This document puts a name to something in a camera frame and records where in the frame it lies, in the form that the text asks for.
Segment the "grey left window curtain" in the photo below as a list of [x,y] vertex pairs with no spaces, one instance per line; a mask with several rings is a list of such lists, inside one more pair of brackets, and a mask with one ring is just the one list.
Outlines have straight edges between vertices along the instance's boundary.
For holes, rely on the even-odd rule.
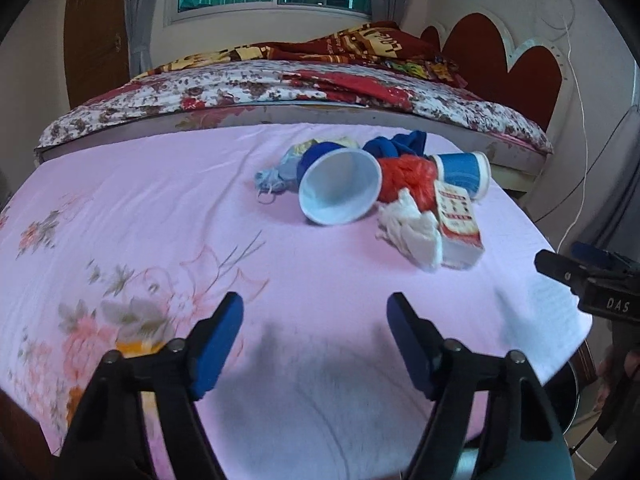
[[157,0],[124,0],[131,78],[152,68],[151,40],[156,4]]

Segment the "white tissue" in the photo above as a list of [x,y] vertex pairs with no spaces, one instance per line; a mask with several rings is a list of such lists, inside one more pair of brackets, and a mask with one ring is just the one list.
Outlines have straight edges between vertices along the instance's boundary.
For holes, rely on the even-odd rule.
[[408,188],[398,199],[378,206],[376,237],[394,246],[401,255],[426,272],[442,265],[442,234],[431,211],[421,212]]

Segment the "black trash bucket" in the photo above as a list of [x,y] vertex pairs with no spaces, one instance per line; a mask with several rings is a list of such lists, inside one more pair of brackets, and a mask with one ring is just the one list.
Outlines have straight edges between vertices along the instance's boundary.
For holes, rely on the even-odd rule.
[[558,423],[567,433],[579,408],[582,385],[573,363],[566,362],[544,385]]

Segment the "blue paper cup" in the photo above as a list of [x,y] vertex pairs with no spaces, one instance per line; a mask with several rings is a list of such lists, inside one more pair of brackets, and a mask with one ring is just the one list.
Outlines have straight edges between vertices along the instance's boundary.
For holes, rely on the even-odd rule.
[[364,217],[378,200],[382,171],[361,148],[335,142],[314,144],[297,167],[298,203],[319,226],[341,226]]
[[482,200],[491,181],[491,168],[482,152],[431,155],[437,168],[437,179],[465,188],[472,200]]

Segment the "bed with floral sheet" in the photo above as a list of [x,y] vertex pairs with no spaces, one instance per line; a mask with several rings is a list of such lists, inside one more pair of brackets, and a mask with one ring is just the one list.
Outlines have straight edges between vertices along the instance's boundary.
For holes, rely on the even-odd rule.
[[253,60],[129,81],[52,122],[35,156],[44,162],[161,133],[302,122],[430,132],[532,176],[552,152],[537,124],[468,90],[372,66]]

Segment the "red patterned blanket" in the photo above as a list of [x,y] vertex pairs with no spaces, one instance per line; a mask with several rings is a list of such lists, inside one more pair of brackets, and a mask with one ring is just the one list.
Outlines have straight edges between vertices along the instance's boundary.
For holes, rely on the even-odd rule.
[[186,68],[243,61],[296,61],[372,66],[428,81],[466,86],[457,65],[439,47],[403,32],[394,22],[373,22],[304,42],[258,42],[220,51],[195,53],[147,70],[151,76]]

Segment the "red white carton box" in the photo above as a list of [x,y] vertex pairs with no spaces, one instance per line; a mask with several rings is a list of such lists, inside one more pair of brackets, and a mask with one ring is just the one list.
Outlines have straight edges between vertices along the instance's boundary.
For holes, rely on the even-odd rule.
[[434,191],[442,264],[451,269],[471,269],[484,255],[484,245],[469,193],[439,180],[434,182]]

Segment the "pink floral table cloth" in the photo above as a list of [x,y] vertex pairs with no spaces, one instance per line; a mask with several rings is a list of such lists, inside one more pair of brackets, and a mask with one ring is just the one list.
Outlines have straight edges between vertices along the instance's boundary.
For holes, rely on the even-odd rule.
[[1,387],[52,450],[111,349],[183,337],[227,292],[244,320],[198,404],[232,479],[371,479],[404,469],[431,407],[386,321],[402,292],[478,353],[522,350],[551,378],[592,321],[537,273],[547,241],[498,186],[475,208],[484,255],[425,272],[375,216],[314,226],[297,198],[259,196],[256,171],[328,125],[178,132],[42,164],[1,215]]

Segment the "light blue face mask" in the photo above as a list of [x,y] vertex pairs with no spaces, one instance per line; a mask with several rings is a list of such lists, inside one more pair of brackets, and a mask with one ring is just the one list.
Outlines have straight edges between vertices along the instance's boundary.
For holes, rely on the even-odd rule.
[[297,167],[302,156],[286,153],[277,163],[254,175],[257,201],[260,204],[272,204],[276,197],[286,192],[298,190]]

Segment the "red plastic bag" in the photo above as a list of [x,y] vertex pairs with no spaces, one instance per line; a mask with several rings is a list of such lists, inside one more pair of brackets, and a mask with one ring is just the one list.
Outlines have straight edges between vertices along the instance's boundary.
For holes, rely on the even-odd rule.
[[382,171],[382,186],[378,200],[389,204],[398,199],[399,192],[406,188],[421,212],[435,207],[434,182],[437,167],[431,159],[416,155],[385,157],[378,160]]

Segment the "grey hanging curtain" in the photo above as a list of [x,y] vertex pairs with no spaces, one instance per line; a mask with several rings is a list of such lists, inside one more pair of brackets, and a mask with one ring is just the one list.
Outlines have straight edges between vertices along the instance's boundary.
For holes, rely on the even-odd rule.
[[599,208],[577,239],[599,249],[639,260],[639,107],[628,110],[622,122],[629,139],[610,160],[598,185]]

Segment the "red heart headboard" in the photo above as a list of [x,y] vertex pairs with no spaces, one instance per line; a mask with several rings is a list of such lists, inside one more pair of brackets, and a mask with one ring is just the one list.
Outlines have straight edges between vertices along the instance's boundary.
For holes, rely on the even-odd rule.
[[430,21],[421,38],[457,63],[466,88],[536,122],[548,138],[564,126],[574,90],[565,54],[544,38],[516,44],[496,14],[476,10],[454,26]]

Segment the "blue cloth sock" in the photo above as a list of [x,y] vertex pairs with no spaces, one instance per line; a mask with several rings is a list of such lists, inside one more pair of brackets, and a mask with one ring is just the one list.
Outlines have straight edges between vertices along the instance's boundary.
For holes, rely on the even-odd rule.
[[363,145],[363,149],[374,158],[399,158],[402,155],[423,156],[427,133],[413,130],[397,133],[392,138],[377,136]]

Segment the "brown wooden door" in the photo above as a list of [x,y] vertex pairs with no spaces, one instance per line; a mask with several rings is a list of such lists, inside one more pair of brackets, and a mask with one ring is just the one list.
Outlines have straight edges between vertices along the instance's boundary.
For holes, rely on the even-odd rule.
[[66,0],[63,44],[71,108],[127,82],[124,0]]

